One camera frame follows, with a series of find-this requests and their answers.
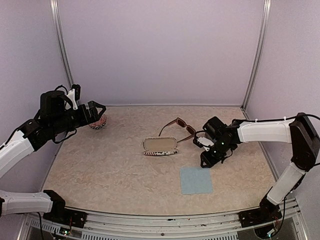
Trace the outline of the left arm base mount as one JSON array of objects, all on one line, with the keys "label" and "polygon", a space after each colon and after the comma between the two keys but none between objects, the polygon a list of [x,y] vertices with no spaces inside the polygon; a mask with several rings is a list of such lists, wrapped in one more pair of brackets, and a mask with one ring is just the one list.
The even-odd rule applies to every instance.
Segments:
[{"label": "left arm base mount", "polygon": [[43,214],[45,220],[83,229],[87,220],[87,213],[66,208],[66,201],[53,190],[44,190],[52,201],[52,208]]}]

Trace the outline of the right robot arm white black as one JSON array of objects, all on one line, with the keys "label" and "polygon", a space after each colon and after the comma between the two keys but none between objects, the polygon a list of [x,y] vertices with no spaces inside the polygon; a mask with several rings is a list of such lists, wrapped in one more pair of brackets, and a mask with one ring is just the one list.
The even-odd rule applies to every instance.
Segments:
[{"label": "right robot arm white black", "polygon": [[299,112],[295,116],[279,119],[234,119],[227,125],[214,116],[202,127],[207,137],[193,137],[193,143],[204,149],[200,155],[200,165],[211,168],[223,163],[229,157],[227,153],[232,153],[242,143],[290,144],[290,164],[262,200],[264,204],[255,212],[260,222],[266,222],[275,214],[275,206],[298,187],[307,172],[318,165],[320,137],[310,120],[312,117],[311,114]]}]

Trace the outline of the newspaper print glasses case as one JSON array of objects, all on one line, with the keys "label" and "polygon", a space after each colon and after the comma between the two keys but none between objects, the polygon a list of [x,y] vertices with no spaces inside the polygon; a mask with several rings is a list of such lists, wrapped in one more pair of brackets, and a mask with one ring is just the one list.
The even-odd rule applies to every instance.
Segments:
[{"label": "newspaper print glasses case", "polygon": [[178,153],[174,137],[149,137],[143,141],[145,156],[170,156]]}]

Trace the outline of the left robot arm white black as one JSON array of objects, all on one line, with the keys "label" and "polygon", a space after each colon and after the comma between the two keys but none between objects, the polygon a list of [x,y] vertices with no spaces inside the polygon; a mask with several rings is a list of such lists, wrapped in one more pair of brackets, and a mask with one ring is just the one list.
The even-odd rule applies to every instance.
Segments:
[{"label": "left robot arm white black", "polygon": [[[37,152],[47,142],[59,144],[56,136],[68,133],[101,119],[107,108],[95,101],[78,105],[80,87],[69,92],[55,89],[40,96],[40,109],[35,117],[17,127],[0,147],[0,175],[4,176],[25,157]],[[0,192],[0,215],[44,213],[63,223],[70,218],[65,200],[53,190],[34,193]]]}]

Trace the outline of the blue cleaning cloth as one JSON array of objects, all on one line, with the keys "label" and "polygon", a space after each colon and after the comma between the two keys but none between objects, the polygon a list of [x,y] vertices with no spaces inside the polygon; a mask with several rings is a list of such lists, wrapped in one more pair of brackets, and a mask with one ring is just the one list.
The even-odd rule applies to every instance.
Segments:
[{"label": "blue cleaning cloth", "polygon": [[183,195],[213,193],[210,170],[201,167],[181,167],[180,187]]}]

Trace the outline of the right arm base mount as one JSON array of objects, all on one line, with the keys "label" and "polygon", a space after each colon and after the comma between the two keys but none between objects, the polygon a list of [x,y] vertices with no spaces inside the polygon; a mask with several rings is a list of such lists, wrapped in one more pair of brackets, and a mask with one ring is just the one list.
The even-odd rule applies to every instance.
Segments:
[{"label": "right arm base mount", "polygon": [[281,219],[283,217],[278,204],[271,203],[265,195],[259,203],[259,207],[240,211],[238,213],[242,228],[260,225]]}]

